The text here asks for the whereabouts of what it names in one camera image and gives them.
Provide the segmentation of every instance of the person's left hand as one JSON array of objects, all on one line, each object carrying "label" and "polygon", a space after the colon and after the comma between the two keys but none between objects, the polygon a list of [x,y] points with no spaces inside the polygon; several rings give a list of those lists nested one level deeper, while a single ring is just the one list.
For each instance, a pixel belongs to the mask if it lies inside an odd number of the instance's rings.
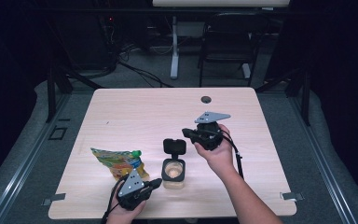
[{"label": "person's left hand", "polygon": [[115,208],[109,213],[109,216],[107,218],[106,223],[110,224],[131,224],[132,221],[138,216],[142,210],[145,208],[146,201],[142,201],[133,211],[129,211],[118,204],[117,200],[117,191],[120,189],[120,186],[124,184],[124,181],[122,183],[118,184],[117,190],[115,192],[115,195],[112,199],[112,203],[110,204],[110,207]]}]

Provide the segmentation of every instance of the wrist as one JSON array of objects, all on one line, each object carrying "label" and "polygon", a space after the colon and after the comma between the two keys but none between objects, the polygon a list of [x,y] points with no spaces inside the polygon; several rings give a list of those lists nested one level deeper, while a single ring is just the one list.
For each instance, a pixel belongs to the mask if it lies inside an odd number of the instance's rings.
[{"label": "wrist", "polygon": [[115,215],[111,214],[106,220],[106,224],[131,224],[132,218],[123,216],[123,215]]},{"label": "wrist", "polygon": [[232,176],[239,175],[234,166],[227,167],[226,169],[220,169],[214,171],[217,176],[224,182],[226,179],[232,178]]}]

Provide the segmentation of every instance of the plastic bag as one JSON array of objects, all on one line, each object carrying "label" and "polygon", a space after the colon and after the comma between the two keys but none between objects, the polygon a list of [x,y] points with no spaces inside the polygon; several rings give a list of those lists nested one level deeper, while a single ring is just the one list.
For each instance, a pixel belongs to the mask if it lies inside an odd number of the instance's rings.
[{"label": "plastic bag", "polygon": [[110,173],[115,180],[119,180],[122,176],[129,174],[132,169],[136,169],[141,178],[149,177],[145,170],[145,165],[141,161],[140,150],[130,151],[106,151],[91,148],[92,154],[104,166],[109,168]]}]

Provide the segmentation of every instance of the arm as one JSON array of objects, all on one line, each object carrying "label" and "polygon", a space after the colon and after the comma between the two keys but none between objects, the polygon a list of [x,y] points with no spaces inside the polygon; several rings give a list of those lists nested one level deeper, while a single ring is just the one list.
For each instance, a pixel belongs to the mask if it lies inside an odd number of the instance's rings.
[{"label": "arm", "polygon": [[[226,126],[219,124],[219,127],[229,133]],[[232,146],[227,140],[213,151],[198,143],[194,146],[225,185],[240,223],[282,223],[235,170]]]}]

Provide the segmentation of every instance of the desk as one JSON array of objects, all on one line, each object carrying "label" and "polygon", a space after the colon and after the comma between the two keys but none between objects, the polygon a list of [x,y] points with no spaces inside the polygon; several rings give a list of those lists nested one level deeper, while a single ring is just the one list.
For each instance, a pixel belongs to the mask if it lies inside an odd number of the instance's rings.
[{"label": "desk", "polygon": [[[210,96],[209,104],[200,98]],[[53,219],[101,218],[116,180],[92,155],[90,148],[142,150],[151,179],[161,176],[165,138],[184,139],[185,187],[153,191],[138,218],[235,217],[226,189],[198,155],[183,128],[195,129],[194,120],[205,111],[230,114],[221,120],[243,156],[244,178],[255,193],[279,216],[296,212],[294,202],[281,199],[290,192],[280,159],[255,91],[251,88],[100,89],[94,92],[57,194]]]},{"label": "desk", "polygon": [[[153,0],[154,7],[288,7],[290,0]],[[177,48],[177,20],[172,20],[172,64],[171,78],[178,78],[179,51]],[[242,67],[243,73],[250,74],[249,65]]]}]

